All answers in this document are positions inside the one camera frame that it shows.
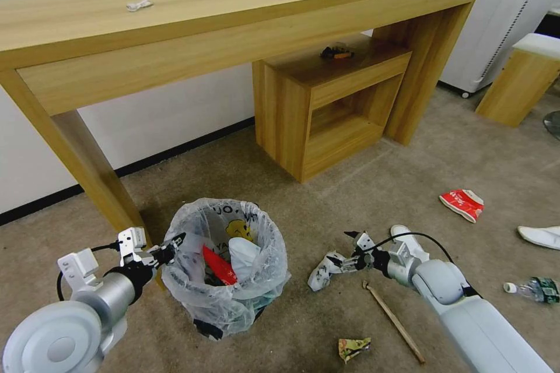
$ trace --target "wooden shelf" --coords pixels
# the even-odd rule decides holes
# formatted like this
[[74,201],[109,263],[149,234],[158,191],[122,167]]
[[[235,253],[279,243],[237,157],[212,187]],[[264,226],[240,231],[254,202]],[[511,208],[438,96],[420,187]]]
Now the wooden shelf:
[[313,111],[311,118],[303,178],[310,178],[373,144],[383,134],[383,126],[355,113],[340,101]]
[[303,182],[383,134],[411,51],[357,34],[354,56],[320,58],[325,45],[253,63],[257,143]]
[[410,51],[383,42],[372,45],[372,39],[363,34],[338,38],[336,41],[346,44],[354,52],[354,57],[351,59],[321,58],[320,53],[327,46],[322,43],[291,54],[267,58],[264,62],[299,84],[312,88],[350,74],[356,74],[356,72],[382,64]]

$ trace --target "clear plastic bag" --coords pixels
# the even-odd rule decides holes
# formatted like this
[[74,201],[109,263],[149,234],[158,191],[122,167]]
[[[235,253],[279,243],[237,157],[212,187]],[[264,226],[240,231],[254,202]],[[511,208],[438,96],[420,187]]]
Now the clear plastic bag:
[[[181,207],[165,239],[187,233],[175,261],[163,268],[162,279],[199,327],[215,339],[250,328],[289,280],[286,246],[278,227],[256,204],[232,199],[201,198]],[[228,241],[244,237],[261,247],[251,275],[232,286],[205,284],[202,245],[229,261]],[[201,330],[200,325],[208,329]]]

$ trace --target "white appliance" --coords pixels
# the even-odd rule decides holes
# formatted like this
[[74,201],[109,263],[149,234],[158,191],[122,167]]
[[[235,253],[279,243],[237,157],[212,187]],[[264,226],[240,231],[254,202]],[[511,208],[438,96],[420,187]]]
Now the white appliance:
[[511,46],[533,32],[555,0],[476,0],[440,80],[463,97],[492,83]]

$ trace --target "gray carpet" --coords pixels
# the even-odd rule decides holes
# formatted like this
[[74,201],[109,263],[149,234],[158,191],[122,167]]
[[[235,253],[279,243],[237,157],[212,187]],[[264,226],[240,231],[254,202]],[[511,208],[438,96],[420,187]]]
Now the gray carpet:
[[[351,240],[342,231],[365,229],[380,241],[395,223],[440,240],[475,288],[560,371],[560,306],[502,291],[504,281],[559,277],[560,253],[523,241],[515,228],[560,223],[560,142],[541,122],[560,109],[560,97],[546,95],[517,129],[475,115],[480,99],[437,89],[410,146],[382,139],[304,185],[255,144],[253,128],[124,178],[156,238],[184,202],[202,196],[257,202],[283,233],[293,277],[249,332],[219,343],[198,335],[181,305],[150,284],[131,307],[127,335],[101,371],[467,371],[422,299],[381,273],[339,276],[317,294],[307,288],[325,252],[350,253]],[[455,188],[484,198],[477,224],[438,201],[438,194]],[[83,194],[0,227],[0,343],[26,315],[57,300],[57,258],[114,239]],[[430,242],[421,243],[443,258]],[[117,262],[111,251],[98,256],[101,272]],[[378,289],[417,341],[424,367],[361,289],[362,279]],[[368,336],[371,350],[345,367],[338,338]]]

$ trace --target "black cable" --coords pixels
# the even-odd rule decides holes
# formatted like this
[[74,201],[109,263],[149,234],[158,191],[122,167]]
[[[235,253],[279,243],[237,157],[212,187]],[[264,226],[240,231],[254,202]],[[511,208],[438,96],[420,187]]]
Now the black cable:
[[395,236],[391,236],[390,238],[387,238],[387,239],[385,239],[385,240],[379,242],[379,243],[376,244],[372,249],[377,249],[377,248],[380,247],[381,245],[384,245],[384,244],[386,244],[387,242],[390,242],[390,241],[392,241],[393,239],[396,239],[396,238],[398,238],[398,237],[401,237],[401,236],[411,236],[411,235],[414,235],[414,236],[423,236],[423,237],[425,237],[425,238],[430,239],[430,240],[431,240],[432,242],[434,242],[437,246],[439,246],[439,248],[443,251],[443,253],[444,253],[445,256],[447,257],[447,259],[449,260],[449,262],[451,262],[452,264],[455,264],[455,263],[453,262],[453,258],[451,258],[451,255],[449,255],[449,253],[446,251],[446,249],[443,247],[443,245],[442,245],[440,242],[436,241],[433,237],[431,237],[430,235],[427,235],[427,234],[425,234],[425,233],[419,233],[419,232],[399,233],[399,234],[397,234],[397,235],[395,235]]
[[64,295],[62,294],[62,271],[58,273],[58,277],[57,277],[57,294],[58,294],[58,299],[60,301],[64,301]]
[[[118,241],[114,241],[113,243],[109,243],[107,245],[101,245],[92,248],[92,252],[101,251],[102,249],[113,249],[115,251],[118,251]],[[62,271],[58,273],[58,277],[57,277],[57,294],[58,294],[58,299],[60,301],[64,301],[64,295],[62,294]]]

